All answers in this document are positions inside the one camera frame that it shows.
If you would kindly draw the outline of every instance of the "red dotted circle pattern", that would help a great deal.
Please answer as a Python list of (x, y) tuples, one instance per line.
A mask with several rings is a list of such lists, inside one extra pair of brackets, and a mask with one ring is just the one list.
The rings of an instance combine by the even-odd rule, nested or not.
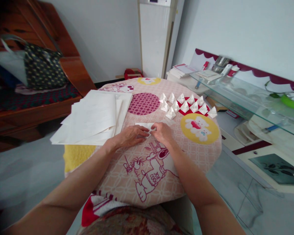
[(147, 115), (156, 111), (160, 102), (158, 96), (151, 93), (133, 95), (128, 112), (136, 115)]
[[(179, 107), (181, 107), (182, 106), (182, 104), (178, 101), (177, 102), (177, 104), (179, 105)], [(181, 109), (179, 110), (179, 112), (181, 113), (181, 114), (183, 114), (184, 116), (186, 115), (186, 114), (190, 114), (190, 113), (193, 113), (190, 109), (186, 112), (186, 113), (184, 113)]]

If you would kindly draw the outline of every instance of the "gray floor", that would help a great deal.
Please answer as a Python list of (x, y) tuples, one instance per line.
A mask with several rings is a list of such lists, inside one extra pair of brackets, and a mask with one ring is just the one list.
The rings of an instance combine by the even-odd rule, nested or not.
[[(0, 153), (0, 228), (16, 222), (64, 179), (62, 145), (49, 138)], [(294, 195), (263, 189), (236, 162), (222, 154), (207, 174), (247, 234), (294, 234)], [(194, 233), (201, 234), (195, 211)], [(75, 234), (81, 212), (68, 234)]]

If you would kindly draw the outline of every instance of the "tablecloth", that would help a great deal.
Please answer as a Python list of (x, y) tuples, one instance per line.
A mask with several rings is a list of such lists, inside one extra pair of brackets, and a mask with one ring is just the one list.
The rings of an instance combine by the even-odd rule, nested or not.
[[(185, 97), (193, 94), (198, 99), (199, 96), (188, 88), (160, 78), (135, 78), (107, 84), (100, 90), (133, 94), (123, 129), (137, 122), (167, 123), (172, 129), (173, 138), (204, 173), (219, 157), (221, 133), (216, 118), (199, 112), (186, 115), (177, 112), (176, 117), (169, 120), (165, 112), (160, 110), (159, 97), (162, 93), (169, 97), (172, 92), (176, 98), (181, 93)], [(78, 161), (76, 148), (80, 152)], [(89, 146), (73, 149), (74, 152), (72, 148), (65, 148), (65, 164), (70, 166), (66, 167), (66, 174), (81, 164), (80, 159), (90, 156)], [(93, 193), (142, 208), (185, 195), (168, 150), (153, 136), (142, 144), (117, 150)]]

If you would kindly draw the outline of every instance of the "hand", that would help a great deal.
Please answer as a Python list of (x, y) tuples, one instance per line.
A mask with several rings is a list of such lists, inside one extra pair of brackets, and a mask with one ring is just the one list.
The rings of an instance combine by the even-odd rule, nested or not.
[(129, 126), (116, 136), (112, 137), (110, 142), (112, 142), (117, 149), (120, 147), (131, 147), (145, 140), (145, 138), (138, 137), (138, 135), (143, 137), (149, 136), (149, 134), (144, 131), (149, 132), (146, 127), (140, 125)]
[(162, 122), (155, 122), (151, 129), (157, 128), (155, 131), (151, 131), (150, 133), (162, 144), (166, 147), (173, 140), (171, 128)]

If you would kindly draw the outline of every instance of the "wooden chair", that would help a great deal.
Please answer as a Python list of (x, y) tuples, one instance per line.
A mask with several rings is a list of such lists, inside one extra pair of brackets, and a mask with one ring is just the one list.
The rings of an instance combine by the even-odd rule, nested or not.
[[(22, 141), (30, 142), (42, 138), (37, 130), (39, 124), (69, 115), (73, 103), (78, 102), (91, 89), (96, 89), (52, 4), (37, 0), (9, 2), (0, 18), (0, 35), (4, 33), (17, 35), (41, 47), (61, 51), (64, 57), (60, 64), (77, 92), (75, 97), (63, 101), (21, 110), (1, 111), (0, 152), (15, 148)], [(8, 46), (12, 50), (20, 50), (22, 45), (8, 41)]]

